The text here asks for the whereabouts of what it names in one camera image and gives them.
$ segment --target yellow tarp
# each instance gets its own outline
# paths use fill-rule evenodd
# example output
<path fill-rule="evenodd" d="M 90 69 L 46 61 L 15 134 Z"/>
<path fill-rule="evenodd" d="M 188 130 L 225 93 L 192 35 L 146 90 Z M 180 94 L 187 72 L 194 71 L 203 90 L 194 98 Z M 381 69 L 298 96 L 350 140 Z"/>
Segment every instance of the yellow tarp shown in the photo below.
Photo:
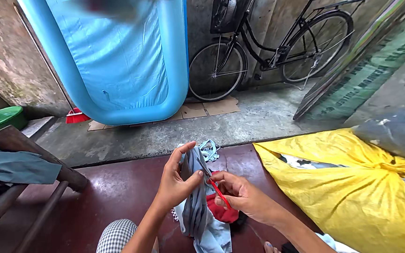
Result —
<path fill-rule="evenodd" d="M 284 193 L 324 233 L 361 253 L 405 253 L 405 159 L 350 129 L 254 143 Z M 348 167 L 295 169 L 279 154 Z"/>

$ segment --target green basin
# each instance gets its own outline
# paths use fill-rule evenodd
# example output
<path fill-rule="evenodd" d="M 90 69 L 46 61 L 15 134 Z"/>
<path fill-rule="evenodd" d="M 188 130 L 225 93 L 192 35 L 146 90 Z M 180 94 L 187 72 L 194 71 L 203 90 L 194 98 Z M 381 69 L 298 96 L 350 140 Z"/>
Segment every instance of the green basin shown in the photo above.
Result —
<path fill-rule="evenodd" d="M 0 109 L 0 129 L 13 125 L 17 129 L 21 130 L 27 125 L 27 120 L 21 113 L 23 107 L 12 106 Z"/>

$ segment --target inflatable pool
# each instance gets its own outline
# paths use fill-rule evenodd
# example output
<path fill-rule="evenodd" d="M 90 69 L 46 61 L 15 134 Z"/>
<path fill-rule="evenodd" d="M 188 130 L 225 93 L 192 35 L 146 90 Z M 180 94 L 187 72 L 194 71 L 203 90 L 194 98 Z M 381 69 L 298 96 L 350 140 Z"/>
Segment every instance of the inflatable pool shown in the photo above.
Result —
<path fill-rule="evenodd" d="M 171 117 L 188 89 L 184 0 L 132 0 L 103 18 L 61 0 L 19 0 L 75 105 L 106 125 Z"/>

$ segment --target hand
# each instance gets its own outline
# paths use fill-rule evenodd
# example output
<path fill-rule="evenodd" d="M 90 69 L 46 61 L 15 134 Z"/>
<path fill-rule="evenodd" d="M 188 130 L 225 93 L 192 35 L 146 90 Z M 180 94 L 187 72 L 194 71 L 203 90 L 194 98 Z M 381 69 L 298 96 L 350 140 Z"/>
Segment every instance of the hand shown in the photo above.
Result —
<path fill-rule="evenodd" d="M 251 184 L 246 178 L 221 171 L 210 177 L 218 182 L 218 188 L 232 208 L 241 210 L 251 219 L 273 226 L 278 203 Z M 226 208 L 226 203 L 217 195 L 215 204 Z"/>
<path fill-rule="evenodd" d="M 159 190 L 153 204 L 164 212 L 170 211 L 181 203 L 203 180 L 202 171 L 195 171 L 186 181 L 183 181 L 180 177 L 179 161 L 182 154 L 192 149 L 195 145 L 196 142 L 192 141 L 176 148 L 163 168 Z"/>

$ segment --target red scissors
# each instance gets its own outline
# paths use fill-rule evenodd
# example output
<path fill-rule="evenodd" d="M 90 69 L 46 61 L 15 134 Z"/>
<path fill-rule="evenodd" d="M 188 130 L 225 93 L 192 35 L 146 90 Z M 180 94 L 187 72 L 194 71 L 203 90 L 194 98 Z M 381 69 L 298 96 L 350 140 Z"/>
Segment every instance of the red scissors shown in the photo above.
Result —
<path fill-rule="evenodd" d="M 215 189 L 215 191 L 218 193 L 218 196 L 226 203 L 226 206 L 228 207 L 228 209 L 231 209 L 232 207 L 229 205 L 228 200 L 223 196 L 223 194 L 221 193 L 220 189 L 218 189 L 215 182 L 210 179 L 210 177 L 212 176 L 212 172 L 210 172 L 210 170 L 203 165 L 203 163 L 201 162 L 201 160 L 199 158 L 196 158 L 196 160 L 198 160 L 198 163 L 201 165 L 201 167 L 203 169 L 202 171 L 209 178 L 210 184 Z"/>

